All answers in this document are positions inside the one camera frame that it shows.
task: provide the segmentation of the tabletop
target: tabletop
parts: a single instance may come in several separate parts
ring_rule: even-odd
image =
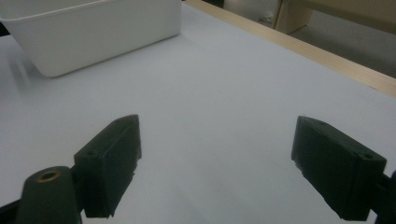
[[[113,218],[84,223],[346,223],[290,159],[300,115],[396,170],[395,98],[183,4],[180,35],[57,78],[0,38],[0,204],[130,114],[143,153],[134,180]]]

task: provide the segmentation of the white bin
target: white bin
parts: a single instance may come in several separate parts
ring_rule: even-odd
[[[0,21],[57,77],[180,31],[180,0],[0,0]]]

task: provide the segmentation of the brass insert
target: brass insert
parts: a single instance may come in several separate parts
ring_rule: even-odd
[[[56,178],[58,178],[58,176],[61,175],[61,172],[57,171],[57,170],[52,170],[52,171],[47,171],[46,173],[40,175],[37,179],[38,183],[47,183],[50,182]]]

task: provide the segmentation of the wooden table edge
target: wooden table edge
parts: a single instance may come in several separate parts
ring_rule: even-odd
[[[396,97],[396,79],[393,77],[386,76],[358,63],[353,63],[352,61],[326,50],[265,27],[255,21],[250,21],[222,8],[214,7],[204,1],[186,0],[185,3],[240,29],[246,30],[254,35],[276,43],[279,46],[303,55],[305,58],[320,63],[375,90]]]

